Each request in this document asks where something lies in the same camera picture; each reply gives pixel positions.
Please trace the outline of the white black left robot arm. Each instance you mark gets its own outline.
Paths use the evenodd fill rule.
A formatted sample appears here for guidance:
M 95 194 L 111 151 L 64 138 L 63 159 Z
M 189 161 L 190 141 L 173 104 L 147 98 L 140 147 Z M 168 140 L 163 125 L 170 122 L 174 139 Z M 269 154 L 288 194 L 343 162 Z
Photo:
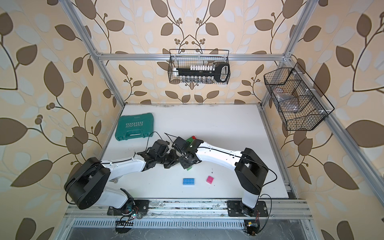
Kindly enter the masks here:
M 130 159 L 112 162 L 89 158 L 65 183 L 66 197 L 70 197 L 72 204 L 81 210 L 100 205 L 127 212 L 133 208 L 134 198 L 125 189 L 115 190 L 107 187 L 107 182 L 149 170 L 157 164 L 170 168 L 177 164 L 178 158 L 175 150 L 166 150 L 159 154 L 153 149 L 135 154 Z

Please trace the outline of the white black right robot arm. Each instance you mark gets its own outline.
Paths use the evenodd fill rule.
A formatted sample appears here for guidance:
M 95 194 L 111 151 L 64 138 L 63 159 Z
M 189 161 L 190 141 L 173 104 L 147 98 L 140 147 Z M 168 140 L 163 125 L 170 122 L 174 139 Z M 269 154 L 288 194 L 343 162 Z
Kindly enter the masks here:
M 256 207 L 270 169 L 252 149 L 231 151 L 199 139 L 188 142 L 180 137 L 176 138 L 172 148 L 181 154 L 179 162 L 185 169 L 200 162 L 209 162 L 234 171 L 244 189 L 243 209 L 252 211 Z

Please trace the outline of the blue lego brick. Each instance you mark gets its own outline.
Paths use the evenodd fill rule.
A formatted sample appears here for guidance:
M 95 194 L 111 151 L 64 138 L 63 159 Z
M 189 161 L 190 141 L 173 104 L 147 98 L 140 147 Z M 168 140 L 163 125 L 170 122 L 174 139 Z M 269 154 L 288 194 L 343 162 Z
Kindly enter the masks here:
M 194 178 L 183 178 L 183 186 L 194 186 L 195 179 Z

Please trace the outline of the pink lego brick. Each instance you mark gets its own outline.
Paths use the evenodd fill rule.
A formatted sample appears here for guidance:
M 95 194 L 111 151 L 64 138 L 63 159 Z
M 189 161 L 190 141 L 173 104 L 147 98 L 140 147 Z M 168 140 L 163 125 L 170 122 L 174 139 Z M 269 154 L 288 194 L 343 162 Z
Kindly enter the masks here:
M 214 181 L 214 178 L 211 177 L 211 176 L 208 176 L 207 179 L 206 179 L 206 182 L 207 182 L 208 184 L 210 184 L 210 185 L 213 183 L 213 181 Z

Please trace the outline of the green plastic tool case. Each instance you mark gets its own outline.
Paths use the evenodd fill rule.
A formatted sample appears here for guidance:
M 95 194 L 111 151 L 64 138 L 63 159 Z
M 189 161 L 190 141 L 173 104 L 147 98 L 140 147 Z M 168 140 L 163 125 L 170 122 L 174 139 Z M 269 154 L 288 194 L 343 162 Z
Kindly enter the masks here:
M 154 131 L 154 116 L 146 113 L 134 116 L 120 116 L 115 132 L 117 141 L 146 138 Z

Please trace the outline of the black white socket tool set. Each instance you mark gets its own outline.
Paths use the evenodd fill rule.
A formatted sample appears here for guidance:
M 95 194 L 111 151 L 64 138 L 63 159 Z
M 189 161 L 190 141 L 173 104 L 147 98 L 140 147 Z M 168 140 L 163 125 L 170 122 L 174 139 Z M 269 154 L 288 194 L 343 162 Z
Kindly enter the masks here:
M 170 81 L 178 79 L 185 83 L 227 84 L 230 75 L 230 64 L 213 62 L 211 65 L 193 65 L 189 67 L 173 67 L 170 72 Z

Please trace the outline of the plastic bag in basket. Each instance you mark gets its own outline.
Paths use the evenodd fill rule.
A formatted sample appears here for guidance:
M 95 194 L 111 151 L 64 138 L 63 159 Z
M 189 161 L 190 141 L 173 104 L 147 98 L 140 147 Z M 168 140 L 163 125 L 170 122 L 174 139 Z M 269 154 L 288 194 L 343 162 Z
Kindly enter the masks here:
M 281 88 L 274 89 L 273 93 L 278 102 L 278 109 L 282 112 L 298 112 L 300 110 L 298 97 L 285 93 Z

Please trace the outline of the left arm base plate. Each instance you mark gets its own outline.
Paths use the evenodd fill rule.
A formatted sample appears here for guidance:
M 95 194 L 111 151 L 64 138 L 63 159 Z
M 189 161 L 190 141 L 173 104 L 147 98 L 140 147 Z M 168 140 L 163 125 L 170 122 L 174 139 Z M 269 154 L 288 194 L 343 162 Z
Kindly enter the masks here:
M 131 216 L 142 218 L 149 210 L 149 200 L 133 200 L 125 203 L 120 209 L 109 207 L 108 216 Z

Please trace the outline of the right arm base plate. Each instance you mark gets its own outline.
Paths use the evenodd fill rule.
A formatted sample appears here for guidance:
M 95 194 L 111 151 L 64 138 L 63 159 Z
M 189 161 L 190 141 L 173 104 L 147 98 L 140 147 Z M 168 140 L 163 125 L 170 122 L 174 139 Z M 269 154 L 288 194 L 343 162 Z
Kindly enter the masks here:
M 265 201 L 258 201 L 252 209 L 242 201 L 227 201 L 228 215 L 230 217 L 268 217 L 269 212 Z

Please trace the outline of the aluminium front rail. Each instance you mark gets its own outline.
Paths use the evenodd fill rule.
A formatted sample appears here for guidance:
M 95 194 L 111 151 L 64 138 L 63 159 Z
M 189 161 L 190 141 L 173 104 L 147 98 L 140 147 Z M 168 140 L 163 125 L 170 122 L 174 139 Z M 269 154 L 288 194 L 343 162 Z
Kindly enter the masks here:
M 255 219 L 240 211 L 239 200 L 232 199 L 136 199 L 133 211 L 142 219 Z M 257 203 L 260 220 L 312 220 L 304 200 L 266 199 Z

